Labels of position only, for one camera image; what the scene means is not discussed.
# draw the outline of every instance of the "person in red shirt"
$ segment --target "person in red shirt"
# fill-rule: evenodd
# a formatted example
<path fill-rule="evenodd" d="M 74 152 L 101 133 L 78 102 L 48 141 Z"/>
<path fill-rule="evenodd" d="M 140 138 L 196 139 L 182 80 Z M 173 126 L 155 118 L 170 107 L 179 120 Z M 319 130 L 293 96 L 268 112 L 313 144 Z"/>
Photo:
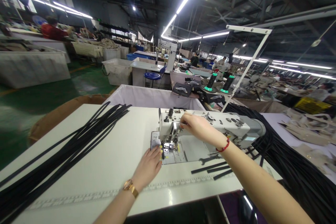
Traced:
<path fill-rule="evenodd" d="M 58 40 L 58 41 L 64 41 L 64 37 L 69 36 L 74 29 L 73 27 L 70 27 L 66 32 L 58 29 L 57 26 L 57 19 L 53 17 L 47 17 L 46 18 L 48 23 L 44 23 L 41 26 L 41 32 L 43 34 L 43 37 L 45 39 L 51 39 L 51 40 Z"/>

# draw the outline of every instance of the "thread spool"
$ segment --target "thread spool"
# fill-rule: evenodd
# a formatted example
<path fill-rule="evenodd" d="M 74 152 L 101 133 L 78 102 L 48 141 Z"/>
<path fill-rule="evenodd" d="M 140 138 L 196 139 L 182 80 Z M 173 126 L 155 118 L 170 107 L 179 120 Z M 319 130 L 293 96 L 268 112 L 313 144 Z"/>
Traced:
<path fill-rule="evenodd" d="M 216 73 L 213 73 L 210 77 L 210 80 L 208 82 L 208 84 L 205 86 L 205 85 L 202 85 L 201 86 L 201 89 L 205 90 L 205 91 L 208 91 L 209 93 L 216 93 L 217 90 L 215 88 L 212 88 L 214 82 L 215 82 L 215 79 L 217 77 L 217 74 Z"/>
<path fill-rule="evenodd" d="M 232 75 L 230 75 L 230 76 L 228 77 L 228 79 L 226 80 L 226 82 L 225 82 L 223 88 L 220 89 L 219 91 L 221 91 L 222 93 L 229 94 L 229 93 L 230 93 L 229 89 L 230 89 L 230 86 L 231 86 L 232 82 L 234 81 L 234 79 L 235 79 L 235 77 L 232 76 Z"/>

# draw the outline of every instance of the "blue stool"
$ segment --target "blue stool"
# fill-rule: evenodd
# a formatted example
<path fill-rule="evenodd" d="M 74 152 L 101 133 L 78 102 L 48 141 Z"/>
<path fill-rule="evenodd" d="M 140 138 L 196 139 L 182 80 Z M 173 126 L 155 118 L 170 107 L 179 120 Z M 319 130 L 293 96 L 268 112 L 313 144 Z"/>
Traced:
<path fill-rule="evenodd" d="M 163 77 L 163 74 L 166 71 L 166 69 L 167 69 L 167 65 L 165 65 L 163 68 L 161 68 L 161 70 L 160 70 L 161 75 L 158 74 L 158 73 L 154 73 L 154 72 L 144 73 L 144 77 L 146 79 L 152 80 L 152 83 L 150 84 L 150 86 L 151 86 L 150 88 L 153 88 L 154 81 L 160 80 Z"/>

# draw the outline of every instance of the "industrial sewing machine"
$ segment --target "industrial sewing machine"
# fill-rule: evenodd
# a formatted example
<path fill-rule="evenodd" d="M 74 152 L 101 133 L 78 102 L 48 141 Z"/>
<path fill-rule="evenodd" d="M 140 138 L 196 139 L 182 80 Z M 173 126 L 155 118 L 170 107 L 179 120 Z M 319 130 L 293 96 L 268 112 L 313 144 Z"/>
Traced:
<path fill-rule="evenodd" d="M 227 136 L 240 149 L 245 149 L 266 133 L 265 126 L 256 119 L 236 113 L 215 111 L 194 111 L 159 109 L 159 131 L 152 132 L 151 148 L 162 145 L 164 148 L 162 164 L 198 161 L 217 153 L 214 146 L 197 140 L 187 130 L 180 127 L 185 112 L 205 117 L 217 130 Z"/>
<path fill-rule="evenodd" d="M 258 94 L 262 94 L 270 85 L 274 84 L 277 80 L 273 77 L 252 75 L 250 78 L 248 89 L 255 88 Z"/>

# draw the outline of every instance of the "woman's right hand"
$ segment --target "woman's right hand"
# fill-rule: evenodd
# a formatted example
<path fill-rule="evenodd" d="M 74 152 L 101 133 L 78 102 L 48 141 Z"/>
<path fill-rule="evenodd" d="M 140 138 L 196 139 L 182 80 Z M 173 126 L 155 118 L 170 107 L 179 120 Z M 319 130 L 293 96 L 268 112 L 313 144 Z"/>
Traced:
<path fill-rule="evenodd" d="M 202 116 L 184 113 L 181 117 L 181 123 L 187 124 L 181 125 L 181 128 L 186 129 L 199 140 L 207 142 L 217 149 L 223 148 L 227 144 L 227 137 L 212 127 Z"/>

